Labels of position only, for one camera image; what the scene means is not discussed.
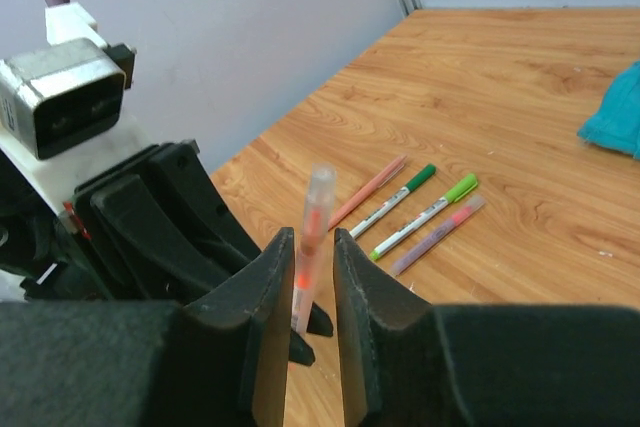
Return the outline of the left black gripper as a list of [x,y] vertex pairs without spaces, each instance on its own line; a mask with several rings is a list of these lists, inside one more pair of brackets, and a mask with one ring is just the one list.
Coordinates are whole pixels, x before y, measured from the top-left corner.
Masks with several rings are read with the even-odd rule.
[[290,324],[293,230],[259,247],[192,147],[146,148],[80,184],[65,210],[64,298],[171,305],[180,320],[163,346],[176,364],[314,362]]

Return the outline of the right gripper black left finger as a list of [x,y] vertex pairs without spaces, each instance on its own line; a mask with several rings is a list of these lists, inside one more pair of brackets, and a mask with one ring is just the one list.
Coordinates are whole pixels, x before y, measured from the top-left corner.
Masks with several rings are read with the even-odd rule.
[[5,302],[5,426],[279,426],[294,234],[182,307],[168,301]]

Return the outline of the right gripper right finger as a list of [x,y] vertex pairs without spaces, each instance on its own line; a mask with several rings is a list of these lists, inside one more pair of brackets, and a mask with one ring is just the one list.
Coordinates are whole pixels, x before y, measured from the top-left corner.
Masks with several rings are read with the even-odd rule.
[[334,234],[349,426],[635,426],[639,313],[618,306],[433,305]]

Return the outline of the orange pen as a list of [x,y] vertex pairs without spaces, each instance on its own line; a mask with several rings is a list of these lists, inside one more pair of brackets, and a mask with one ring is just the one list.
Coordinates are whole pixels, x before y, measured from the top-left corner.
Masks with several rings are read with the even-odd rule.
[[291,327],[300,336],[305,336],[307,332],[323,264],[323,243],[333,211],[336,177],[336,170],[331,164],[314,164],[305,196],[300,240],[295,255],[291,307]]

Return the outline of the pink marker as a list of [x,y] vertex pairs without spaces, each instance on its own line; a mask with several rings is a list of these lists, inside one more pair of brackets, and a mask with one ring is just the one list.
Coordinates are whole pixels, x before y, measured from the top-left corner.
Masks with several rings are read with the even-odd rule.
[[403,273],[407,268],[413,265],[421,256],[435,247],[441,240],[463,224],[469,217],[485,205],[486,201],[481,195],[471,197],[463,207],[458,209],[449,218],[447,218],[440,226],[432,231],[428,236],[423,238],[411,250],[409,250],[402,258],[397,260],[390,269],[390,274],[394,277]]

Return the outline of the white pen yellow-green tip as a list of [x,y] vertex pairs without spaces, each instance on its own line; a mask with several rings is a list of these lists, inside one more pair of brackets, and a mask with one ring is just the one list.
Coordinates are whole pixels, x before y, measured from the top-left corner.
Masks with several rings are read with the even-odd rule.
[[377,261],[388,251],[400,243],[403,239],[426,224],[438,213],[452,203],[456,203],[464,198],[478,186],[477,176],[473,173],[466,175],[454,187],[437,199],[431,206],[420,212],[414,219],[406,223],[391,236],[378,244],[370,253],[369,258]]

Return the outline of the pink pen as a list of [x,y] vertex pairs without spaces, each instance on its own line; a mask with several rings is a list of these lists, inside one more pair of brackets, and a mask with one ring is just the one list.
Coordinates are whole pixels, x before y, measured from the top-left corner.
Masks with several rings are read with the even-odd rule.
[[348,214],[362,204],[385,182],[396,175],[406,164],[407,155],[400,155],[387,164],[379,173],[353,194],[338,210],[332,215],[329,221],[329,229],[335,228]]

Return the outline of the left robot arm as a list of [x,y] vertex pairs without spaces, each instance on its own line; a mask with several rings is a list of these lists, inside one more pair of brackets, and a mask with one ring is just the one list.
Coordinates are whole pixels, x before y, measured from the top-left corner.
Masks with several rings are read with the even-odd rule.
[[146,148],[83,182],[66,210],[74,230],[2,160],[1,268],[34,302],[2,309],[4,355],[138,361],[134,342],[158,339],[123,313],[127,302],[192,303],[260,255],[183,144]]

